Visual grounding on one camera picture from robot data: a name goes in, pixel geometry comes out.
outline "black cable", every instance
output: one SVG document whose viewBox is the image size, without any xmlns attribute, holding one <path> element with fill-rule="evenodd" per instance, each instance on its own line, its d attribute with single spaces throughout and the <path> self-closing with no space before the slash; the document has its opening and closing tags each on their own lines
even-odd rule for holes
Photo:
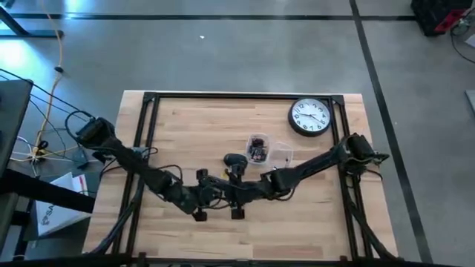
<svg viewBox="0 0 475 267">
<path fill-rule="evenodd" d="M 175 167 L 175 168 L 178 169 L 178 171 L 180 172 L 180 178 L 179 178 L 178 182 L 183 183 L 183 171 L 182 171 L 181 167 L 178 166 L 178 165 L 175 165 L 175 164 L 165 165 L 165 166 L 162 166 L 162 167 L 159 167 L 159 168 L 155 168 L 155 170 L 162 170 L 164 168 L 170 168 L 170 167 Z"/>
<path fill-rule="evenodd" d="M 223 209 L 223 208 L 228 208 L 230 206 L 230 204 L 226 204 L 224 206 L 221 206 L 221 207 L 214 207 L 214 206 L 210 206 L 208 207 L 209 209 L 212 209 L 212 210 L 220 210 L 220 209 Z"/>
<path fill-rule="evenodd" d="M 48 101 L 43 100 L 41 97 L 35 96 L 35 95 L 32 94 L 32 93 L 30 94 L 30 96 L 32 96 L 32 97 L 38 99 L 38 100 L 41 101 L 41 102 L 44 102 L 44 103 L 46 103 L 46 104 L 48 104 L 48 105 L 51 105 L 51 107 L 57 108 L 58 110 L 60 110 L 60 111 L 62 111 L 62 112 L 65 112 L 65 113 L 68 113 L 68 114 L 70 113 L 69 111 L 67 111 L 67 110 L 65 110 L 65 109 L 62 109 L 62 108 L 60 108 L 60 107 L 58 107 L 58 106 L 56 106 L 56 105 L 50 104 Z M 78 118 L 78 119 L 81 119 L 83 122 L 87 122 L 87 120 L 81 118 L 80 116 L 77 116 L 77 115 L 74 115 L 74 116 L 75 116 L 76 118 Z"/>
<path fill-rule="evenodd" d="M 386 247 L 384 247 L 383 243 L 379 241 L 378 237 L 376 234 L 373 232 L 371 227 L 368 225 L 366 219 L 364 218 L 363 214 L 358 210 L 356 207 L 356 204 L 351 200 L 350 198 L 350 193 L 346 192 L 348 196 L 348 206 L 350 209 L 350 213 L 353 215 L 355 218 L 356 222 L 358 222 L 361 232 L 365 233 L 369 240 L 371 245 L 374 247 L 374 250 L 378 253 L 380 258 L 385 259 L 385 260 L 398 260 L 398 258 L 394 255 L 392 255 Z"/>
<path fill-rule="evenodd" d="M 8 70 L 4 70 L 4 69 L 1 69 L 1 68 L 0 68 L 0 71 L 3 71 L 3 72 L 5 72 L 5 73 L 8 73 L 8 74 L 10 74 L 11 76 L 14 76 L 14 77 L 16 77 L 16 78 L 18 78 L 18 79 L 21 79 L 21 80 L 23 80 L 23 81 L 29 82 L 30 84 L 32 84 L 32 86 L 34 86 L 34 87 L 40 89 L 41 91 L 43 91 L 44 93 L 46 93 L 48 96 L 51 96 L 51 97 L 53 97 L 54 99 L 59 100 L 59 101 L 62 102 L 63 104 L 66 104 L 66 105 L 68 105 L 69 107 L 75 109 L 76 111 L 79 111 L 79 109 L 76 108 L 75 106 L 69 104 L 68 102 L 66 102 L 66 101 L 63 100 L 63 99 L 60 99 L 58 96 L 52 95 L 51 93 L 49 93 L 49 92 L 46 91 L 45 89 L 43 89 L 43 88 L 39 87 L 38 85 L 36 85 L 34 82 L 32 82 L 32 81 L 30 81 L 30 80 L 28 80 L 28 79 L 24 79 L 24 78 L 22 78 L 22 77 L 20 77 L 20 76 L 18 76 L 18 75 L 16 75 L 16 74 L 14 74 L 14 73 L 11 73 L 11 72 L 8 71 Z"/>
<path fill-rule="evenodd" d="M 211 208 L 211 209 L 216 208 L 216 209 L 220 209 L 220 207 L 218 207 L 218 205 L 221 203 L 222 200 L 223 200 L 223 198 L 220 197 L 219 199 L 217 199 L 217 202 L 216 202 L 215 204 L 213 204 L 213 205 L 207 205 L 207 206 L 205 206 L 205 208 Z"/>
<path fill-rule="evenodd" d="M 90 115 L 89 113 L 85 112 L 85 111 L 73 111 L 71 113 L 69 113 L 69 115 L 66 117 L 65 119 L 65 128 L 66 128 L 66 131 L 68 132 L 69 136 L 71 136 L 72 139 L 74 139 L 74 141 L 78 142 L 79 140 L 77 139 L 77 136 L 74 135 L 73 133 L 71 133 L 71 129 L 69 128 L 69 119 L 74 116 L 74 114 L 77 114 L 77 113 L 81 113 L 81 114 L 84 114 L 86 115 L 89 119 L 93 119 L 94 117 L 92 115 Z"/>
<path fill-rule="evenodd" d="M 146 148 L 144 151 L 142 151 L 142 154 L 148 152 L 143 158 L 148 159 L 151 155 L 157 154 L 158 153 L 158 148 L 152 147 L 152 148 Z"/>
<path fill-rule="evenodd" d="M 297 186 L 295 186 L 292 191 L 290 192 L 290 195 L 287 197 L 287 198 L 275 198 L 275 200 L 277 201 L 289 201 L 293 196 L 294 196 L 294 193 L 295 193 L 295 189 L 297 188 Z"/>
<path fill-rule="evenodd" d="M 366 170 L 366 171 L 367 171 L 367 172 L 370 172 L 370 173 L 372 173 L 372 174 L 376 174 L 377 176 L 379 176 L 379 178 L 381 178 L 381 181 L 383 180 L 383 176 L 382 176 L 379 172 L 373 171 L 373 170 Z"/>
<path fill-rule="evenodd" d="M 356 182 L 357 182 L 357 183 L 360 183 L 360 182 L 361 182 L 361 175 L 358 175 L 358 176 L 356 177 Z M 351 188 L 351 189 L 353 189 L 354 186 L 355 186 L 355 185 L 348 185 L 348 184 L 347 184 L 347 187 L 348 187 L 348 188 Z"/>
<path fill-rule="evenodd" d="M 145 152 L 149 152 L 151 151 L 152 149 L 155 149 L 154 152 L 150 152 L 147 154 L 147 156 L 150 156 L 150 155 L 153 155 L 153 154 L 156 154 L 158 153 L 158 149 L 157 148 L 147 148 L 146 150 L 144 150 L 142 153 L 145 153 Z M 118 168 L 121 168 L 122 166 L 115 166 L 115 167 L 112 167 L 112 168 L 109 168 L 107 170 L 105 170 L 108 166 L 110 166 L 113 162 L 115 162 L 117 159 L 113 159 L 111 160 L 101 171 L 101 174 L 99 175 L 100 177 L 102 175 L 104 175 L 105 173 L 109 172 L 109 171 L 112 171 L 112 170 L 115 170 L 115 169 L 118 169 Z M 92 254 L 104 254 L 108 249 L 109 247 L 112 245 L 112 242 L 114 241 L 115 239 L 115 236 L 118 235 L 118 233 L 122 230 L 122 228 L 124 227 L 125 223 L 127 222 L 128 218 L 132 215 L 132 213 L 134 212 L 134 210 L 136 209 L 137 207 L 137 202 L 138 202 L 138 199 L 139 199 L 139 194 L 138 194 L 138 191 L 139 191 L 139 187 L 137 187 L 137 190 L 135 192 L 135 195 L 134 197 L 132 198 L 131 202 L 129 203 L 128 207 L 124 210 L 123 214 L 119 217 L 119 219 L 117 220 L 116 224 L 113 226 L 113 228 L 111 229 L 111 231 L 109 232 L 108 236 L 102 240 L 102 242 L 93 250 L 91 251 L 90 253 Z"/>
<path fill-rule="evenodd" d="M 467 14 L 465 14 L 465 16 L 463 16 L 459 22 L 463 21 L 463 19 L 465 19 L 466 17 L 468 17 L 473 11 L 475 10 L 475 7 L 470 9 L 470 11 L 467 12 Z M 468 62 L 471 62 L 471 63 L 474 63 L 475 64 L 475 61 L 473 59 L 469 59 L 468 57 L 462 55 L 462 53 L 460 53 L 460 51 L 457 49 L 456 45 L 455 45 L 455 42 L 453 41 L 453 37 L 454 36 L 461 36 L 465 33 L 468 32 L 468 28 L 467 30 L 464 32 L 464 33 L 460 33 L 460 34 L 455 34 L 454 31 L 455 29 L 457 29 L 457 27 L 459 27 L 459 24 L 457 24 L 456 26 L 452 27 L 451 28 L 451 31 L 450 31 L 450 34 L 451 34 L 451 42 L 452 42 L 452 47 L 453 49 L 455 50 L 455 52 L 457 52 L 459 54 L 459 56 L 461 56 L 463 59 L 467 60 Z"/>
<path fill-rule="evenodd" d="M 113 167 L 113 168 L 110 168 L 110 169 L 106 170 L 107 167 L 109 167 L 112 163 L 114 163 L 116 161 L 117 161 L 117 159 L 112 159 L 108 164 L 104 165 L 104 168 L 102 168 L 101 172 L 99 173 L 99 179 L 102 179 L 102 176 L 104 176 L 104 174 L 106 172 L 121 168 L 121 166 L 116 166 L 116 167 Z"/>
<path fill-rule="evenodd" d="M 468 62 L 471 62 L 471 63 L 474 63 L 475 64 L 475 61 L 474 60 L 471 60 L 469 58 L 467 58 L 466 56 L 462 55 L 462 53 L 460 53 L 460 51 L 457 49 L 457 47 L 455 46 L 455 43 L 453 41 L 453 37 L 454 35 L 452 34 L 452 30 L 451 30 L 451 41 L 452 41 L 452 47 L 453 49 L 455 50 L 455 52 L 457 52 L 463 59 L 467 60 Z"/>
<path fill-rule="evenodd" d="M 46 122 L 52 127 L 52 129 L 56 132 L 56 135 L 59 137 L 59 140 L 61 140 L 62 147 L 63 147 L 63 157 L 66 156 L 66 144 L 65 141 L 62 139 L 61 134 L 59 134 L 58 130 L 54 127 L 53 123 L 50 122 L 50 120 L 46 117 L 46 115 L 43 113 L 43 111 L 38 107 L 38 105 L 33 102 L 33 100 L 30 99 L 30 103 L 35 106 L 35 108 L 40 112 L 41 115 L 43 115 L 43 118 L 45 118 Z"/>
</svg>

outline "concrete floor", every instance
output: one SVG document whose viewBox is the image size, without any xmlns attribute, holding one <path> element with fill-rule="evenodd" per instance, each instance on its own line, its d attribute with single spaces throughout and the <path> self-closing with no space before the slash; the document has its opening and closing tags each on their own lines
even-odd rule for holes
<svg viewBox="0 0 475 267">
<path fill-rule="evenodd" d="M 363 16 L 412 15 L 408 0 L 356 2 Z M 106 14 L 352 14 L 348 0 L 57 0 L 47 1 L 47 9 Z M 10 12 L 41 13 L 41 9 L 32 1 L 16 0 Z M 51 28 L 45 19 L 18 21 L 27 29 Z M 66 34 L 63 67 L 67 73 L 57 96 L 112 122 L 124 90 L 362 93 L 373 145 L 390 153 L 353 21 L 57 22 Z M 464 92 L 474 89 L 475 65 L 453 51 L 449 36 L 426 38 L 415 22 L 364 22 L 364 31 L 433 260 L 470 266 L 475 260 L 475 117 Z M 475 58 L 473 48 L 458 46 Z M 53 39 L 0 40 L 0 66 L 47 89 L 57 60 Z M 38 90 L 33 93 L 47 99 Z M 64 118 L 64 113 L 54 111 L 52 123 L 62 127 Z M 29 107 L 21 135 L 34 140 L 40 123 L 40 114 Z M 49 140 L 61 148 L 53 134 Z M 18 144 L 16 150 L 22 149 Z M 42 173 L 61 173 L 69 167 L 67 162 L 59 163 Z M 393 162 L 383 164 L 381 172 L 400 255 L 417 261 L 419 253 Z M 27 256 L 78 254 L 86 228 L 87 223 L 75 225 L 40 240 L 35 248 L 29 246 Z M 6 249 L 2 259 L 9 259 L 9 253 L 11 249 Z"/>
</svg>

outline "yellow cable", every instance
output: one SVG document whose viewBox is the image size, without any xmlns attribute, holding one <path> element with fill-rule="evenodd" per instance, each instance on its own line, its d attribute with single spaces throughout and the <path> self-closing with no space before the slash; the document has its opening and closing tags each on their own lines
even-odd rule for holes
<svg viewBox="0 0 475 267">
<path fill-rule="evenodd" d="M 75 145 L 71 148 L 67 148 L 65 150 L 50 152 L 48 154 L 44 154 L 44 155 L 41 155 L 41 156 L 35 156 L 34 158 L 30 158 L 30 159 L 15 159 L 15 158 L 10 158 L 10 159 L 13 160 L 13 161 L 16 161 L 16 162 L 28 162 L 28 161 L 31 161 L 31 160 L 34 160 L 34 159 L 41 159 L 41 158 L 44 158 L 46 156 L 57 155 L 57 154 L 60 154 L 60 153 L 63 153 L 63 152 L 69 151 L 69 150 L 73 150 L 74 148 L 77 148 L 77 145 Z"/>
<path fill-rule="evenodd" d="M 40 0 L 40 5 L 42 6 L 43 13 L 45 13 L 46 16 L 48 17 L 48 20 L 50 21 L 51 26 L 53 27 L 54 33 L 56 34 L 56 38 L 58 39 L 58 46 L 59 46 L 59 62 L 58 62 L 58 67 L 61 67 L 61 65 L 62 65 L 62 41 L 61 41 L 61 37 L 59 37 L 58 27 L 57 27 L 56 23 L 54 22 L 54 20 L 51 18 L 51 15 L 49 14 L 49 12 L 46 11 L 46 8 L 45 8 L 45 1 L 44 1 L 44 0 Z M 53 86 L 51 87 L 50 99 L 49 99 L 49 101 L 48 101 L 48 106 L 47 106 L 47 110 L 46 110 L 46 117 L 45 117 L 45 119 L 43 120 L 43 123 L 42 123 L 42 126 L 41 126 L 40 131 L 39 131 L 38 134 L 36 135 L 36 142 L 35 142 L 34 153 L 36 153 L 36 152 L 38 151 L 38 145 L 39 145 L 39 143 L 41 142 L 43 130 L 45 129 L 46 123 L 48 122 L 48 120 L 49 120 L 49 118 L 50 118 L 51 104 L 53 104 L 54 91 L 55 91 L 56 87 L 58 86 L 59 81 L 61 80 L 61 78 L 62 78 L 62 74 L 61 74 L 60 72 L 56 72 L 56 77 L 55 77 L 55 79 L 54 79 Z"/>
</svg>

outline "black floor stripe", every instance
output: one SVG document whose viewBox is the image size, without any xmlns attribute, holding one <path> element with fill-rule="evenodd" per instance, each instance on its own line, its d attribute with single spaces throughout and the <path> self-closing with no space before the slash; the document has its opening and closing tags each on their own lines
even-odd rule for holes
<svg viewBox="0 0 475 267">
<path fill-rule="evenodd" d="M 376 22 L 414 22 L 415 16 L 360 16 L 362 21 Z"/>
<path fill-rule="evenodd" d="M 413 191 L 410 186 L 409 177 L 407 176 L 404 161 L 402 160 L 401 151 L 399 150 L 398 140 L 394 131 L 393 123 L 390 118 L 389 111 L 387 109 L 386 100 L 379 83 L 378 74 L 374 65 L 373 57 L 371 56 L 370 47 L 368 45 L 366 34 L 364 33 L 363 23 L 359 15 L 358 6 L 356 0 L 350 0 L 351 10 L 353 11 L 356 30 L 358 32 L 361 49 L 363 50 L 364 60 L 366 62 L 368 72 L 370 73 L 371 83 L 373 84 L 373 90 L 376 95 L 376 101 L 378 102 L 379 112 L 381 114 L 384 130 L 386 131 L 387 141 L 393 155 L 394 164 L 399 177 L 399 182 L 402 187 L 402 194 L 404 201 L 406 202 L 407 212 L 409 213 L 410 224 L 413 227 L 413 233 L 416 237 L 417 248 L 419 250 L 419 256 L 424 263 L 433 263 L 432 255 L 428 245 L 427 238 L 425 236 L 424 228 L 422 226 L 421 217 L 417 210 L 416 200 L 414 199 Z"/>
<path fill-rule="evenodd" d="M 14 19 L 48 19 L 43 13 L 11 13 Z M 326 16 L 326 15 L 112 15 L 112 14 L 84 14 L 66 13 L 51 14 L 53 19 L 78 20 L 322 20 L 322 21 L 352 21 L 353 16 Z M 414 21 L 414 16 L 361 16 L 364 21 Z"/>
</svg>

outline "butcher block tabletop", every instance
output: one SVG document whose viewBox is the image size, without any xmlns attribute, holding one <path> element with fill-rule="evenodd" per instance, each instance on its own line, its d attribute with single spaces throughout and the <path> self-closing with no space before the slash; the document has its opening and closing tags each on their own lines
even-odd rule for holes
<svg viewBox="0 0 475 267">
<path fill-rule="evenodd" d="M 126 146 L 133 145 L 144 93 L 128 90 L 123 94 L 116 132 Z M 362 96 L 342 95 L 350 132 L 364 134 L 371 142 Z M 243 154 L 254 133 L 268 134 L 272 143 L 290 145 L 294 150 L 291 166 L 328 151 L 333 146 L 331 131 L 305 137 L 291 129 L 287 113 L 292 103 L 279 99 L 160 98 L 152 142 L 158 153 L 151 156 L 149 163 L 157 167 L 179 165 L 184 184 L 196 185 L 196 170 L 207 168 L 211 175 L 220 177 L 226 167 L 224 155 Z M 333 119 L 339 127 L 340 118 L 337 110 Z M 142 145 L 147 128 L 146 123 Z M 169 170 L 178 175 L 173 168 Z M 258 180 L 265 171 L 269 167 L 249 165 L 243 181 Z M 116 222 L 126 175 L 117 169 L 102 178 L 84 252 L 94 249 Z M 365 173 L 360 186 L 369 225 L 386 248 L 397 255 L 382 181 L 375 174 Z M 336 167 L 302 181 L 289 201 L 258 200 L 244 208 L 244 220 L 231 220 L 231 211 L 224 208 L 207 210 L 208 220 L 195 222 L 192 216 L 163 202 L 145 187 L 134 255 L 146 252 L 147 257 L 250 260 L 350 257 Z M 125 251 L 129 225 L 130 220 L 124 227 L 121 252 Z M 358 224 L 355 226 L 358 250 L 363 254 Z"/>
</svg>

